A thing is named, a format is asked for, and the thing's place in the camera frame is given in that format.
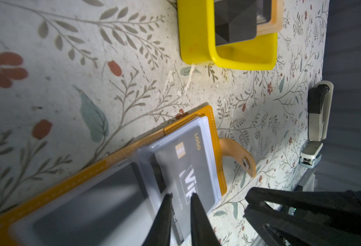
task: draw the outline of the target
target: gray card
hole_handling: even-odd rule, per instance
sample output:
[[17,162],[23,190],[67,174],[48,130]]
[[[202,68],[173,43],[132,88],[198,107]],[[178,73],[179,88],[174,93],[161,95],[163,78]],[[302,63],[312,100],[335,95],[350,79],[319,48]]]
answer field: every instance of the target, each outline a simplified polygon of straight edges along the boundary
[[180,245],[190,235],[190,199],[197,193],[206,212],[215,204],[205,146],[199,126],[156,150],[150,163],[162,197],[172,193],[172,227]]

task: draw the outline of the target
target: orange leather wallet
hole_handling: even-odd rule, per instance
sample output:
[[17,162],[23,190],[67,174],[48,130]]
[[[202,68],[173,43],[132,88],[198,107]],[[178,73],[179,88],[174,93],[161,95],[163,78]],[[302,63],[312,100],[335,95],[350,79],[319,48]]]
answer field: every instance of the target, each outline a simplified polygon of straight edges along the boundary
[[245,150],[241,145],[232,139],[219,139],[216,129],[216,122],[213,116],[213,110],[211,106],[205,106],[186,117],[174,122],[173,124],[162,128],[155,133],[134,142],[127,147],[124,147],[112,155],[105,157],[99,162],[79,171],[73,176],[62,181],[60,184],[47,189],[46,191],[38,194],[34,198],[20,204],[14,209],[2,214],[0,216],[0,246],[4,245],[17,245],[16,241],[9,235],[9,227],[19,219],[32,213],[33,211],[41,208],[42,206],[50,203],[52,200],[60,197],[75,187],[83,184],[85,181],[92,177],[102,173],[117,162],[128,158],[134,150],[137,150],[141,146],[148,145],[155,142],[156,140],[164,137],[175,131],[176,129],[187,124],[196,117],[207,116],[209,120],[209,127],[212,136],[213,150],[215,153],[217,177],[219,179],[220,191],[224,195],[227,192],[227,184],[224,177],[222,156],[232,156],[243,169],[252,177],[256,176],[256,164],[253,157]]

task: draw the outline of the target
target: yellow plastic tray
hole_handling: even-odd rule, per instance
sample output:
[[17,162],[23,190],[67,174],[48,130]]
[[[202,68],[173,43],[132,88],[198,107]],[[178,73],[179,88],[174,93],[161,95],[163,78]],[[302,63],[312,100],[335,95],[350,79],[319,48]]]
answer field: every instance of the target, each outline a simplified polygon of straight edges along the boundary
[[277,33],[216,46],[213,0],[178,0],[180,54],[187,64],[214,62],[239,70],[271,70],[276,64]]

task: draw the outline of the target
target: stapler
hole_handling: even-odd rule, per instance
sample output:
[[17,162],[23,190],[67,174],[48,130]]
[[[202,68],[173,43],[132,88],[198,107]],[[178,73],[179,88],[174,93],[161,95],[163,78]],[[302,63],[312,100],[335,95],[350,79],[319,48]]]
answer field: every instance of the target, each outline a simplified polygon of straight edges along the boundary
[[301,151],[299,164],[307,168],[314,168],[321,160],[319,154],[322,148],[321,140],[326,139],[331,111],[334,85],[327,80],[318,82],[309,90],[307,109],[309,111],[309,140]]
[[327,137],[334,85],[327,80],[318,82],[307,96],[309,111],[309,140],[321,141]]

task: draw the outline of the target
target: floral tablecloth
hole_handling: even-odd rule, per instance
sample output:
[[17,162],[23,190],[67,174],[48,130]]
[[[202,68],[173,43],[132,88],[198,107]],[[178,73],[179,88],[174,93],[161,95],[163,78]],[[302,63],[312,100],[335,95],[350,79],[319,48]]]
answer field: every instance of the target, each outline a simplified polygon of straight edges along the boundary
[[271,71],[187,65],[172,0],[0,0],[0,214],[205,102],[220,137],[257,162],[224,158],[228,191],[209,214],[224,245],[248,245],[253,187],[291,190],[307,140],[307,90],[321,79],[328,0],[286,0]]

